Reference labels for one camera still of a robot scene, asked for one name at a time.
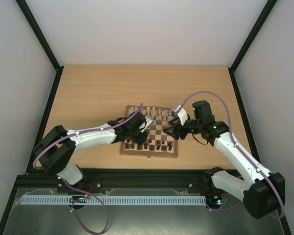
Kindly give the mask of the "wooden chess board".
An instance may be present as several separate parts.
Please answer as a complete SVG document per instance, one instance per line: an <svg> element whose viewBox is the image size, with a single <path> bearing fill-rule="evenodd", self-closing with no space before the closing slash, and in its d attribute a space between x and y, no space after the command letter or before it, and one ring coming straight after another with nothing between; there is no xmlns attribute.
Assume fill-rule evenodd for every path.
<svg viewBox="0 0 294 235"><path fill-rule="evenodd" d="M178 157L178 142L173 137L163 132L173 119L170 108L157 106L143 106L143 115L153 118L153 124L147 128L147 140L139 145L135 141L126 140L121 143L121 155L145 156L145 157Z"/></svg>

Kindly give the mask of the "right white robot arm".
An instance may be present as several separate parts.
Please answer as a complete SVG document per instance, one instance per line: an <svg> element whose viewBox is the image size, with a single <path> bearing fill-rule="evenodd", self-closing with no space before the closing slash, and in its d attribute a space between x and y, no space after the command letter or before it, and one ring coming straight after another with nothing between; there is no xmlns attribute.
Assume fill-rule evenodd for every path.
<svg viewBox="0 0 294 235"><path fill-rule="evenodd" d="M200 134L204 140L219 150L236 168L240 178L230 175L221 167L205 173L204 187L214 192L222 189L239 199L254 218L284 209L285 179L280 173L272 173L239 143L223 121L216 121L210 104L198 101L192 104L194 119L176 105L170 113L173 119L163 131L176 140L188 134Z"/></svg>

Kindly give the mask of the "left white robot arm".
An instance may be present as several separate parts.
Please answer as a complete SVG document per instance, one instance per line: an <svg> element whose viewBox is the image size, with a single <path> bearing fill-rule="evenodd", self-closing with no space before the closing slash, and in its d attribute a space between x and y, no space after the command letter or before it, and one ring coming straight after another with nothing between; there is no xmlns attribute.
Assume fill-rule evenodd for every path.
<svg viewBox="0 0 294 235"><path fill-rule="evenodd" d="M120 117L95 128L66 130L62 125L55 126L34 147L33 168L42 169L49 176L56 175L73 186L85 178L81 169L70 162L75 152L126 140L143 144L152 124L151 117L134 112L128 118Z"/></svg>

